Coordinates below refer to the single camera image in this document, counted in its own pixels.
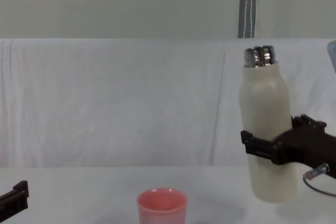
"black clamp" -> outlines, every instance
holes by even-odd
[[[0,196],[0,222],[28,208],[28,182],[23,180],[13,190]]]
[[[269,159],[276,165],[297,162],[315,168],[327,163],[328,175],[336,178],[336,137],[325,133],[326,126],[325,122],[301,115],[292,118],[293,129],[273,141],[254,137],[247,131],[241,132],[241,139],[248,154]]]

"metal bottle cap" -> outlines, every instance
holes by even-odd
[[[245,50],[246,68],[260,68],[276,63],[273,46],[258,46]]]

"white fabric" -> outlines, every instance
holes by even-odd
[[[2,166],[209,164],[221,41],[0,43]]]
[[[298,181],[308,167],[298,169]],[[155,187],[187,194],[186,224],[334,224],[335,200],[300,183],[300,194],[285,204],[257,199],[247,167],[114,167],[0,169],[1,192],[28,180],[28,209],[6,224],[136,224],[137,196]],[[336,191],[323,176],[314,185]]]
[[[242,82],[243,51],[256,45],[273,45],[280,71],[290,92],[293,115],[307,114],[326,121],[326,131],[336,135],[336,74],[326,39],[238,40],[225,45],[225,64],[219,102],[215,165],[246,164],[240,140],[242,121],[238,103]]]
[[[256,38],[332,38],[335,0],[256,0]]]
[[[0,165],[245,165],[238,89],[260,44],[275,46],[293,114],[336,134],[327,43],[0,40]]]
[[[235,39],[239,0],[0,0],[1,38]]]

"white cloth backdrop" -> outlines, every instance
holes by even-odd
[[[0,38],[237,37],[239,0],[0,0]]]
[[[256,0],[256,38],[333,38],[335,0]]]
[[[336,134],[328,41],[2,39],[0,166],[244,165],[238,89],[259,44],[293,114]]]
[[[207,165],[222,41],[0,40],[0,165]]]

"gray wall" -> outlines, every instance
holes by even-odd
[[[0,0],[0,3],[0,37],[237,37],[239,0]]]

